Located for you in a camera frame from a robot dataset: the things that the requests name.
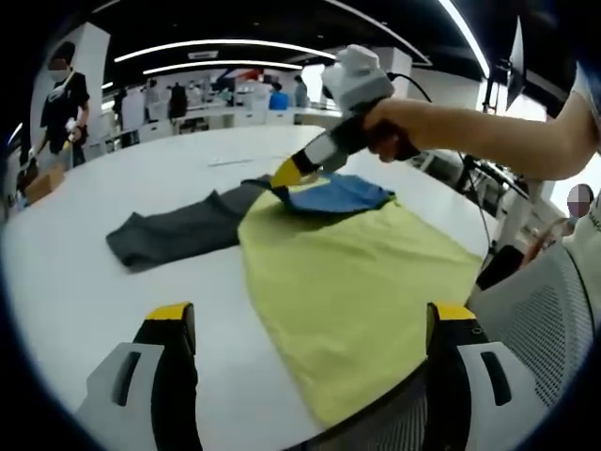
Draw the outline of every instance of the white table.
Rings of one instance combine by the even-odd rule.
[[[133,339],[148,312],[190,301],[205,449],[270,451],[320,432],[253,310],[238,247],[130,274],[104,239],[133,211],[173,210],[273,172],[319,132],[237,128],[126,148],[75,168],[55,193],[8,222],[3,251],[15,319],[37,371],[70,412],[85,397],[87,376],[117,343]],[[395,189],[432,226],[485,255],[477,207],[438,181],[368,152],[344,172]]]

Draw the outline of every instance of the curved ceiling light strip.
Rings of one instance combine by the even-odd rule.
[[[486,61],[485,54],[482,52],[482,49],[480,49],[480,46],[478,45],[476,38],[473,36],[473,33],[471,33],[468,24],[463,19],[461,14],[459,14],[459,11],[451,2],[451,0],[439,0],[439,2],[442,5],[442,7],[447,11],[449,16],[451,16],[451,19],[453,19],[453,22],[455,22],[457,28],[459,28],[459,31],[463,35],[463,38],[468,42],[468,45],[473,51],[473,54],[476,56],[478,64],[480,65],[480,69],[482,69],[482,73],[484,74],[485,78],[488,78],[490,76],[490,67],[488,66],[488,62]]]
[[[21,131],[21,129],[23,128],[23,123],[20,123],[17,128],[15,129],[15,131],[12,133],[12,135],[9,137],[8,142],[7,142],[7,146],[12,142],[13,139],[15,139],[15,136],[17,135],[18,132]]]
[[[153,52],[159,52],[161,50],[176,49],[178,47],[190,47],[196,45],[262,45],[265,47],[276,47],[279,49],[296,50],[298,52],[304,52],[306,54],[315,54],[317,56],[323,56],[329,59],[336,59],[335,54],[329,54],[327,52],[321,52],[315,49],[309,49],[308,47],[301,47],[300,45],[284,44],[283,42],[271,42],[268,40],[256,40],[256,39],[202,39],[202,40],[186,40],[183,42],[173,42],[171,44],[158,45],[156,47],[150,47],[148,49],[139,50],[131,54],[124,54],[118,58],[115,58],[116,63],[125,61],[126,59],[135,58],[142,54],[151,54]]]
[[[166,70],[196,68],[200,66],[267,66],[270,68],[283,68],[292,70],[301,70],[302,66],[296,64],[274,63],[270,61],[253,61],[251,59],[224,59],[221,61],[198,61],[195,63],[183,63],[164,68],[150,69],[142,72],[144,75],[151,73],[165,72]]]
[[[340,9],[344,9],[345,11],[348,11],[351,14],[356,15],[357,17],[361,17],[366,22],[369,22],[371,25],[376,26],[380,30],[391,35],[393,38],[395,38],[396,40],[401,42],[404,46],[406,46],[408,49],[410,49],[413,53],[415,53],[417,56],[419,56],[424,61],[423,63],[422,62],[414,62],[413,64],[426,66],[426,67],[434,66],[432,64],[432,61],[430,61],[430,59],[425,54],[423,54],[422,52],[417,50],[410,42],[408,42],[406,39],[403,39],[401,36],[394,33],[388,26],[383,25],[382,23],[378,22],[373,17],[370,17],[367,14],[360,12],[359,10],[352,8],[349,5],[345,5],[344,3],[341,3],[338,0],[324,0],[324,2],[334,5],[335,7],[339,7]]]

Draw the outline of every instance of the gray cloth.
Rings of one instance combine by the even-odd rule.
[[[224,194],[212,192],[202,202],[169,213],[147,217],[133,213],[106,241],[133,271],[235,246],[240,222],[262,193],[245,184]]]

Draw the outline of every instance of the blue cloth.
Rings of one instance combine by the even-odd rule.
[[[271,188],[268,181],[244,180],[277,195],[292,210],[310,213],[359,213],[375,210],[387,203],[392,192],[357,176],[322,174],[330,183],[290,193],[286,187]]]

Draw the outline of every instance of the black ceiling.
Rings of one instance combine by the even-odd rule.
[[[31,82],[39,68],[49,36],[65,34],[84,21],[90,21],[111,34],[107,55],[106,82],[129,84],[143,80],[143,70],[189,61],[187,53],[219,50],[219,59],[286,61],[298,56],[294,51],[255,46],[183,48],[147,54],[121,63],[117,56],[155,45],[192,39],[262,39],[301,45],[318,50],[359,43],[369,46],[393,45],[423,62],[397,39],[365,19],[339,8],[336,0],[264,0],[260,2],[168,0],[120,0],[99,12],[92,11],[107,0],[88,2],[61,0],[43,2],[31,14],[27,5],[28,39],[11,49],[21,58],[25,73],[10,75],[17,96],[14,120],[9,128],[28,117]],[[438,0],[340,0],[367,16],[384,23],[411,43],[432,62],[434,70],[463,75],[475,80],[482,72],[470,46]],[[469,24],[489,64],[506,57],[511,50],[516,15],[523,21],[529,70],[567,90],[574,76],[574,63],[559,38],[554,22],[546,13],[546,0],[452,0]],[[536,86],[529,90],[545,103],[551,99]]]

